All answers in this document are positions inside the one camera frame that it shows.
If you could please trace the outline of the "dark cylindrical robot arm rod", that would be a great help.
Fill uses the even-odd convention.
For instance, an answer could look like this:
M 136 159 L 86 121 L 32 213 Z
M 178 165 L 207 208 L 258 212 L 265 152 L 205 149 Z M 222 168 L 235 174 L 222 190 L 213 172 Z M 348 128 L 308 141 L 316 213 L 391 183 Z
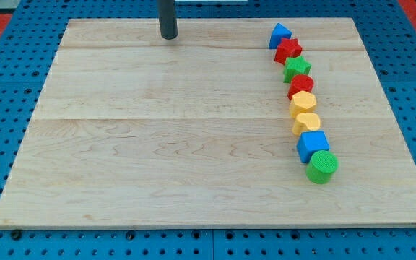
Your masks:
M 157 0 L 160 34 L 166 40 L 178 36 L 176 6 L 174 0 Z

